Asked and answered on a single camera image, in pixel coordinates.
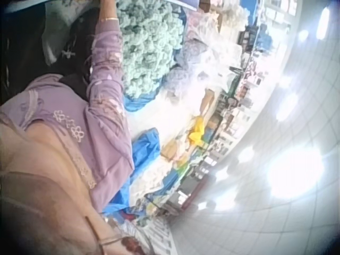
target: textile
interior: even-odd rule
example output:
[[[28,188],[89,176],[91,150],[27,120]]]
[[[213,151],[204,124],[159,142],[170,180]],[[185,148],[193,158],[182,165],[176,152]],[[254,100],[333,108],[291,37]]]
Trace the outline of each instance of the textile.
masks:
[[[82,173],[92,204],[99,212],[134,168],[123,107],[121,50],[118,22],[102,22],[97,25],[92,48],[89,102],[60,83],[61,75],[47,74],[35,79],[24,92],[1,107],[1,112],[24,130],[35,120],[43,120],[56,133],[60,127],[67,130],[73,140],[64,144],[65,149]],[[73,147],[81,155],[75,157]]]

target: lace trim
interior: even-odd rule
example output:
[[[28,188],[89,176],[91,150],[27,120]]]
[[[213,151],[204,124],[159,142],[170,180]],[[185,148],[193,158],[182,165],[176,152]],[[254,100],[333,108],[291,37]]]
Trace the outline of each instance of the lace trim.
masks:
[[[55,118],[59,123],[64,123],[66,128],[71,131],[72,137],[74,137],[77,142],[81,142],[84,138],[85,133],[81,130],[80,126],[77,126],[73,119],[69,116],[63,114],[62,110],[55,110],[53,113],[53,118]]]
[[[58,129],[54,129],[54,130],[57,133],[61,142],[63,143],[64,148],[67,151],[68,155],[71,157],[71,160],[73,161],[76,169],[81,175],[84,183],[87,184],[89,189],[93,189],[97,185],[97,183],[92,175],[91,169],[87,165],[79,149],[76,147],[76,145],[72,141],[72,138],[70,138],[67,132],[63,134],[63,132],[61,132]]]
[[[25,114],[22,126],[25,127],[32,119],[38,107],[38,93],[35,90],[29,90],[29,106]]]

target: white fabric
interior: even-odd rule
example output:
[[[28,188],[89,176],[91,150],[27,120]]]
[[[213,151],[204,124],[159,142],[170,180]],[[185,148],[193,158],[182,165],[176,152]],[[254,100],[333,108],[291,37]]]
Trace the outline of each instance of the white fabric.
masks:
[[[163,188],[163,178],[170,172],[172,162],[159,156],[130,186],[130,206],[145,194]]]

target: ceiling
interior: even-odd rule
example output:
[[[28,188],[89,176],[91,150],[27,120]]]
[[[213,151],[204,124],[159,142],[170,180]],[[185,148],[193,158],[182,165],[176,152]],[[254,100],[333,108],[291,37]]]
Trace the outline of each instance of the ceiling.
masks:
[[[304,42],[296,37],[286,64],[284,74],[292,83],[289,88],[274,90],[253,126],[217,166],[215,171],[227,171],[228,178],[201,192],[195,204],[207,201],[207,208],[197,211],[193,206],[172,223],[178,255],[322,254],[338,234],[340,5],[332,1],[326,38],[317,40],[317,24],[326,4],[303,2],[298,31],[307,29],[309,36]],[[291,93],[298,96],[297,105],[287,119],[278,122],[280,104]],[[248,146],[253,146],[254,157],[238,163],[238,155]],[[280,155],[295,147],[317,148],[324,172],[308,190],[278,198],[268,173]],[[314,164],[316,158],[302,155],[299,160]],[[299,171],[297,168],[295,179],[312,175],[299,176]],[[216,198],[228,192],[235,192],[235,204],[218,211]]]

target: hand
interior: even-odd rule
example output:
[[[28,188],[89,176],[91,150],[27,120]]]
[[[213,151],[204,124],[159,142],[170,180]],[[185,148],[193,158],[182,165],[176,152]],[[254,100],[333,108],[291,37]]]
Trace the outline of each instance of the hand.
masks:
[[[107,19],[117,18],[116,0],[100,0],[99,20],[105,21]]]

